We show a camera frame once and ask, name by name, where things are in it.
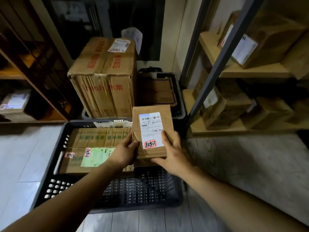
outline metal shelf post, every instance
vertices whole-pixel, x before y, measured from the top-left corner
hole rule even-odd
[[[222,50],[214,63],[214,66],[203,85],[203,88],[195,101],[190,113],[188,114],[185,121],[185,131],[188,130],[190,124],[193,122],[197,113],[201,109],[203,102],[206,97],[210,93],[210,91],[214,88],[216,80],[220,77],[225,65],[229,61],[232,53],[234,52],[236,46],[239,41],[245,34],[246,29],[250,25],[251,21],[254,19],[256,13],[261,7],[264,0],[246,0],[240,15],[234,24],[232,31],[230,32],[229,37],[226,40],[226,43],[222,47]]]

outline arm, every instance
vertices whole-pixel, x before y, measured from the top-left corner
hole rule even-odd
[[[309,231],[307,226],[282,211],[192,166],[181,150],[177,132],[175,136],[171,144],[162,132],[167,158],[155,158],[152,161],[182,178],[232,231]]]
[[[106,162],[73,186],[15,221],[3,232],[75,232],[111,180],[132,161],[137,146],[138,142],[132,142],[132,133],[129,134]]]

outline hand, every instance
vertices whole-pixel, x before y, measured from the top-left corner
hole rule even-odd
[[[167,157],[166,159],[154,158],[151,159],[151,161],[163,167],[170,174],[181,177],[181,173],[183,173],[186,169],[191,168],[192,165],[187,160],[181,149],[180,136],[178,132],[175,131],[173,145],[169,141],[164,131],[161,132],[161,137],[167,151]]]
[[[122,170],[132,162],[133,153],[137,146],[138,141],[132,142],[132,132],[130,132],[122,143],[116,146],[108,161],[113,162]]]

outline finger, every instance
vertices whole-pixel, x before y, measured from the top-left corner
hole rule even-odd
[[[127,147],[132,142],[132,131],[128,133],[128,136],[122,141],[122,145]]]
[[[163,142],[163,145],[165,146],[165,148],[171,148],[172,147],[172,144],[171,144],[170,140],[168,139],[165,131],[161,132],[161,138],[162,138],[162,142]]]
[[[173,147],[181,148],[181,138],[179,136],[179,133],[177,131],[174,131],[174,142]]]
[[[134,141],[130,145],[128,145],[128,148],[131,149],[132,151],[134,151],[135,148],[138,147],[138,144],[139,144],[138,141]]]
[[[166,160],[162,158],[152,158],[151,161],[164,168]]]

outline package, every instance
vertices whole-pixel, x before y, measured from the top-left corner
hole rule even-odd
[[[140,144],[137,148],[135,167],[155,165],[151,158],[166,157],[161,131],[164,130],[171,142],[174,127],[170,105],[133,107],[133,139]]]
[[[294,102],[291,108],[295,112],[292,117],[286,120],[288,123],[299,124],[309,118],[309,98],[301,99]]]
[[[230,15],[220,38],[220,47],[225,44],[239,14],[240,11],[234,11]],[[232,58],[243,69],[278,63],[305,29],[306,26],[279,14],[260,11],[234,50]]]
[[[3,99],[0,114],[13,122],[36,121],[44,116],[48,105],[37,91],[20,89]]]
[[[252,102],[239,88],[235,79],[219,79],[204,101],[202,117],[208,130],[228,129]]]
[[[102,164],[122,142],[131,128],[74,129],[67,143],[59,173],[83,175]],[[127,166],[122,175],[132,175],[134,166]]]
[[[169,104],[174,107],[177,105],[171,78],[139,77],[137,88],[139,106]]]
[[[90,117],[132,117],[136,83],[133,40],[91,38],[68,77]]]
[[[309,31],[291,47],[280,62],[298,80],[309,78]]]
[[[197,84],[196,84],[196,86],[193,90],[193,93],[192,93],[195,100],[197,99],[200,91],[202,90],[203,85],[205,84],[205,82],[206,82],[206,80],[209,76],[209,73],[211,72],[211,69],[212,69],[211,67],[207,67],[207,68],[202,67],[202,72],[200,74],[200,78],[199,78],[199,80],[198,80],[198,82],[197,82]]]
[[[241,116],[247,129],[267,129],[280,119],[285,121],[294,115],[293,110],[279,97],[256,97],[256,105]]]

